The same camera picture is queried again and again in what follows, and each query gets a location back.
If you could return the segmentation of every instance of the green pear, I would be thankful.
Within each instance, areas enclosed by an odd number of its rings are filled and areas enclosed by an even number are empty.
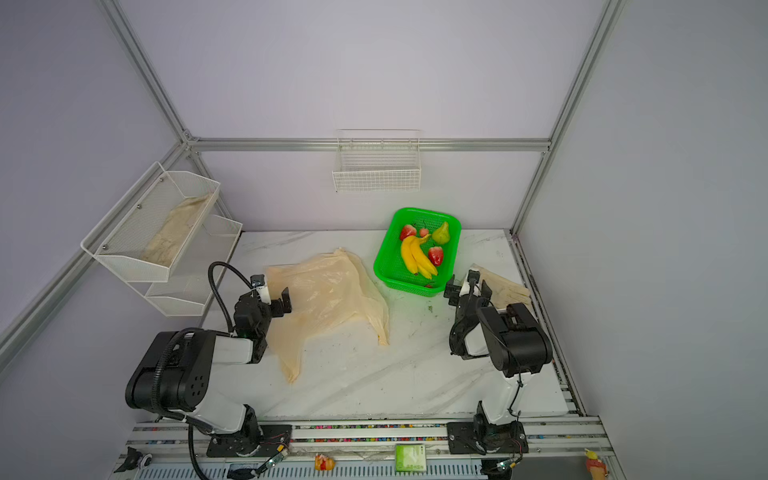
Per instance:
[[[448,234],[448,222],[443,222],[440,228],[432,232],[432,239],[438,245],[445,245],[451,240],[451,236]]]

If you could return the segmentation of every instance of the table surface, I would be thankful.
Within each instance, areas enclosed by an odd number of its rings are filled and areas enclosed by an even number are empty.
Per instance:
[[[210,388],[252,406],[265,420],[473,414],[483,385],[498,381],[499,372],[487,358],[462,360],[450,354],[448,335],[455,308],[442,295],[427,298],[392,290],[376,278],[373,261],[384,234],[384,230],[243,233],[230,262],[246,276],[339,247],[358,255],[389,305],[390,345],[380,346],[367,322],[350,321],[307,340],[294,384],[285,380],[277,357],[267,348],[258,364],[214,366]],[[503,230],[464,230],[460,238],[454,267],[458,279],[477,263],[522,283]],[[226,273],[220,295],[230,312],[243,293],[242,282]],[[204,328],[226,331],[215,302]]]

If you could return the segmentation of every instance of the strawberry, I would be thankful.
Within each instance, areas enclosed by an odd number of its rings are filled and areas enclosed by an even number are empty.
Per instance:
[[[442,252],[442,247],[432,247],[427,251],[427,257],[434,266],[440,266],[445,254]]]
[[[416,227],[409,223],[402,228],[402,232],[400,232],[400,240],[410,237],[411,235],[416,235]]]

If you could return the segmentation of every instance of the white metal shelf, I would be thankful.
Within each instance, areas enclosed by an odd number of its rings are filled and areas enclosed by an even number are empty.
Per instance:
[[[167,282],[216,203],[219,188],[219,182],[191,172],[165,171],[95,251],[86,247],[86,240],[81,242],[81,247],[126,283]],[[202,197],[204,202],[187,221],[187,235],[176,254],[167,262],[155,263],[142,258],[165,225],[168,214],[186,199],[195,197]]]
[[[81,248],[165,316],[202,316],[213,296],[208,266],[229,260],[243,224],[211,213],[220,190],[215,180],[188,171],[168,171],[160,164],[153,164],[143,178],[153,180],[137,200],[127,204],[121,217],[107,214],[83,239]],[[142,260],[169,213],[185,199],[198,197],[203,203],[184,222],[188,231],[178,251],[162,263]],[[116,225],[111,231],[110,223]],[[219,272],[216,280],[222,275]]]

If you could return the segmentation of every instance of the yellow banana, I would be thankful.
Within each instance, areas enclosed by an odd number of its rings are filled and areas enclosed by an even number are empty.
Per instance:
[[[416,260],[413,258],[413,253],[411,253],[411,242],[413,239],[415,239],[413,235],[402,239],[402,243],[400,244],[400,256],[402,257],[402,261],[406,263],[408,271],[414,275],[418,275],[419,268],[416,266]]]
[[[424,252],[422,252],[421,245],[427,241],[427,237],[424,237],[423,239],[420,238],[418,241],[412,241],[409,244],[409,247],[411,248],[411,254],[416,261],[416,264],[430,272],[432,275],[437,275],[437,269],[432,265],[432,262],[429,261],[429,258],[427,258]]]
[[[421,266],[421,265],[416,265],[416,266],[419,268],[419,273],[421,273],[424,278],[426,278],[427,280],[431,280],[432,279],[432,274],[430,272],[424,270],[423,266]]]

